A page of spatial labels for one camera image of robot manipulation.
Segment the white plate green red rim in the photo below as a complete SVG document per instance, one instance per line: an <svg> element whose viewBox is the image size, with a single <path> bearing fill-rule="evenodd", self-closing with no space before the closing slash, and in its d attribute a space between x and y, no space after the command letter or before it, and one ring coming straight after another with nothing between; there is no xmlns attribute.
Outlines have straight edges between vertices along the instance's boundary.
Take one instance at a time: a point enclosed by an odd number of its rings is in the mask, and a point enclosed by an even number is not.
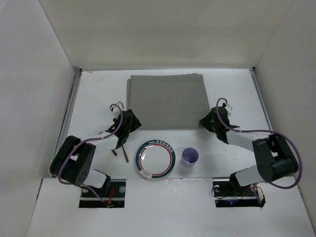
<svg viewBox="0 0 316 237"><path fill-rule="evenodd" d="M176 155L169 143L154 139L138 148L134 161L143 178L159 180L171 174L175 167Z"/></svg>

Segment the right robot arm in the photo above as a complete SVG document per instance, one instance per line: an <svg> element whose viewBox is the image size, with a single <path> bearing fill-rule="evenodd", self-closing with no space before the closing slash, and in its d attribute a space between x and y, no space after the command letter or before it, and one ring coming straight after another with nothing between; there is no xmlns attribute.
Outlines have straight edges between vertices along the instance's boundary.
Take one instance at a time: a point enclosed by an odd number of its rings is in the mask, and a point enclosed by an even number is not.
<svg viewBox="0 0 316 237"><path fill-rule="evenodd" d="M241 130L231 125L226 106L214 107L199 121L209 132L215 133L218 140L251 151L256 164L232 173L229 177L231 195L238 196L246 188L256 190L258 183L272 184L275 180L298 173L295 187L302 176L302 158L296 146L285 135L270 130Z"/></svg>

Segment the left aluminium table rail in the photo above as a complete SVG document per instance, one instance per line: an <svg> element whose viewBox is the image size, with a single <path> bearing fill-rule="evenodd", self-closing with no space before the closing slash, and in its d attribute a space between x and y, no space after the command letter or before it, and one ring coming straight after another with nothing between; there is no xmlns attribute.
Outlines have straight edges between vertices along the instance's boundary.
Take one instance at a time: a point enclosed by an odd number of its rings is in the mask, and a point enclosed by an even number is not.
<svg viewBox="0 0 316 237"><path fill-rule="evenodd" d="M68 133L68 130L69 130L70 121L71 121L71 117L72 117L72 114L73 114L75 100L76 100L76 97L77 97L77 93L78 93L78 89L79 89L79 83L80 83L81 75L82 75L82 68L80 68L80 67L73 67L73 69L74 69L74 73L75 74L74 74L71 90L70 90L70 93L69 93L68 102L67 102L67 106L66 106L66 109L65 109L65 113L64 113L64 117L63 117L61 130L60 130L60 133L59 133L57 145L56 145L55 151L53 153L53 156L52 156L52 158L51 158L51 160L49 162L49 165L51 165L52 161L54 160L55 156L57 155L60 147L62 146L64 140L67 137L67 133Z"/></svg>

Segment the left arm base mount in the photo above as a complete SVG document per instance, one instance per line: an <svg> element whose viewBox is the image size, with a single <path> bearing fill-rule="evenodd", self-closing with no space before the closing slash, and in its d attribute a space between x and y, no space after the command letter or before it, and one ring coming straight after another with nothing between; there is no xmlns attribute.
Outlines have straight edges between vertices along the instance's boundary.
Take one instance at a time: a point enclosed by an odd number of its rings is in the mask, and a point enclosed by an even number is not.
<svg viewBox="0 0 316 237"><path fill-rule="evenodd" d="M94 191L103 201L93 191L85 188L81 190L79 208L124 208L126 179L111 180L110 189L106 194L97 189Z"/></svg>

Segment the grey cloth placemat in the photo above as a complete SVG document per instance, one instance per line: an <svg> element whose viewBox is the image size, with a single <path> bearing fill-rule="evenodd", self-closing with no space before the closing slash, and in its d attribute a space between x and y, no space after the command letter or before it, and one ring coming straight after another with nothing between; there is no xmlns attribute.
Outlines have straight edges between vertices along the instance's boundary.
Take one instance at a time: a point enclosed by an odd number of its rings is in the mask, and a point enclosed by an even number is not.
<svg viewBox="0 0 316 237"><path fill-rule="evenodd" d="M210 112L201 74L141 76L127 81L127 107L141 130L190 130Z"/></svg>

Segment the purple cup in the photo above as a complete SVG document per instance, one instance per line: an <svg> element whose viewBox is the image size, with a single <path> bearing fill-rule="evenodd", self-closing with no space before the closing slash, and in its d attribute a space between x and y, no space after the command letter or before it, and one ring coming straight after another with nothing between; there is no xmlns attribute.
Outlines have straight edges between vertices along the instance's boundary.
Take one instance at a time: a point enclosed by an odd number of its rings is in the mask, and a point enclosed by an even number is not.
<svg viewBox="0 0 316 237"><path fill-rule="evenodd" d="M192 167L198 161L199 154L194 148L185 148L181 155L181 163L185 167Z"/></svg>

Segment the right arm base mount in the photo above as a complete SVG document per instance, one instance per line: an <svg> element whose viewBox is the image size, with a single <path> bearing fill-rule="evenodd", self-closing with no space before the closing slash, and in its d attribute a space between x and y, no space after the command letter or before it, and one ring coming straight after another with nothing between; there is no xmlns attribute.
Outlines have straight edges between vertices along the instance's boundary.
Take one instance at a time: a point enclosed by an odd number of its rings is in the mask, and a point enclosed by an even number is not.
<svg viewBox="0 0 316 237"><path fill-rule="evenodd" d="M266 204L265 194L257 185L242 187L230 178L215 178L212 180L211 193L215 198L217 208L258 207Z"/></svg>

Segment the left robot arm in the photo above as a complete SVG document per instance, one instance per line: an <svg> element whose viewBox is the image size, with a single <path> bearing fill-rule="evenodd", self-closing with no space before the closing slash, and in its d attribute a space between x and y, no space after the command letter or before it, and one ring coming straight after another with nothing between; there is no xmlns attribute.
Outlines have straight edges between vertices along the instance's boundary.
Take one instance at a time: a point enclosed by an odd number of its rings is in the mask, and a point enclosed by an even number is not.
<svg viewBox="0 0 316 237"><path fill-rule="evenodd" d="M90 190L97 197L107 195L111 190L111 177L92 169L92 161L97 151L114 151L121 148L130 133L141 127L141 123L131 109L118 109L114 124L96 137L80 139L73 135L63 142L52 161L49 172L65 185Z"/></svg>

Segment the brown wooden spoon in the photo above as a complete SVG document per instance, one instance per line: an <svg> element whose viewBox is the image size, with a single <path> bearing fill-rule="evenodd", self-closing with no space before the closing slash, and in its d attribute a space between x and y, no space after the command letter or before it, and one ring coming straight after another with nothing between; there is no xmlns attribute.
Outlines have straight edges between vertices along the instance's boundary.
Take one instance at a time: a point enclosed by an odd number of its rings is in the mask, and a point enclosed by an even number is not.
<svg viewBox="0 0 316 237"><path fill-rule="evenodd" d="M123 154L124 154L124 157L125 157L126 162L129 163L129 158L128 158L128 155L127 155L127 153L126 153L126 151L125 151L124 146L122 146L121 148L122 148L122 150L123 150Z"/></svg>

